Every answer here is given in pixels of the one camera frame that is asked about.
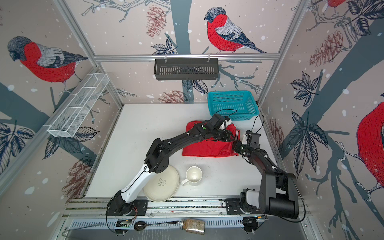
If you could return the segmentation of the red trousers with striped trim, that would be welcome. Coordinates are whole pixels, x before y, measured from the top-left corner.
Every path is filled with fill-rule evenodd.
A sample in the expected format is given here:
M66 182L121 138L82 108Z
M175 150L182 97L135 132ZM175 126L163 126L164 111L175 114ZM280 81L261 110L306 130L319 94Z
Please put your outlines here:
M191 121L187 124L186 130L189 131L196 124L202 123L201 121ZM236 128L234 124L230 124L227 126L227 130L229 130L236 138L236 140L240 139L241 131ZM199 158L224 158L224 157L234 157L238 156L232 150L233 142L225 143L220 141L213 141L213 139L204 140L199 143L192 144L183 148L182 156L184 157L199 157Z

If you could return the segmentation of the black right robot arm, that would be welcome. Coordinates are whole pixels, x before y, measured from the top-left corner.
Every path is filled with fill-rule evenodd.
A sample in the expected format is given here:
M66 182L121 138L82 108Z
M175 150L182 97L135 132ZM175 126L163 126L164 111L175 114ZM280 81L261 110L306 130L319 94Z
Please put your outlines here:
M255 166L262 175L258 191L244 189L241 192L240 208L248 214L259 211L264 215L272 215L286 219L299 217L299 193L296 177L280 169L261 149L261 134L246 131L245 141L238 140L233 144L233 151Z

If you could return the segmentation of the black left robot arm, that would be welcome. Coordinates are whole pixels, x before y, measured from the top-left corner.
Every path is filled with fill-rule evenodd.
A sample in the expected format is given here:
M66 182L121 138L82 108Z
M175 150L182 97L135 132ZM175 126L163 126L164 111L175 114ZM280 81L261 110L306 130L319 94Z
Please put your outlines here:
M146 154L144 164L133 180L116 193L116 199L125 204L136 200L139 192L155 175L165 171L169 166L170 157L179 150L205 140L233 142L235 137L227 128L231 119L220 114L214 114L210 120L194 124L187 132L167 140L155 139Z

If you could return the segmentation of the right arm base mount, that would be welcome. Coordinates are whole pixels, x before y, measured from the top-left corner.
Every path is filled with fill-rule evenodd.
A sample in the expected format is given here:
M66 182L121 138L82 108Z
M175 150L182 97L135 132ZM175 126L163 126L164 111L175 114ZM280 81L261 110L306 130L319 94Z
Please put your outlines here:
M226 209L227 215L267 215L259 203L260 191L243 189L239 198L227 198L222 208Z

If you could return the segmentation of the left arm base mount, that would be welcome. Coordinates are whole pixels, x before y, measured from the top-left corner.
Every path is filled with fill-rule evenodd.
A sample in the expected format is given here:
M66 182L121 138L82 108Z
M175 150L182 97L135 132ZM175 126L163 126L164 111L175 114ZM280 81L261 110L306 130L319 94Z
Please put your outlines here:
M148 200L139 199L126 203L123 200L122 192L118 191L107 204L107 217L122 216L144 216L147 212Z

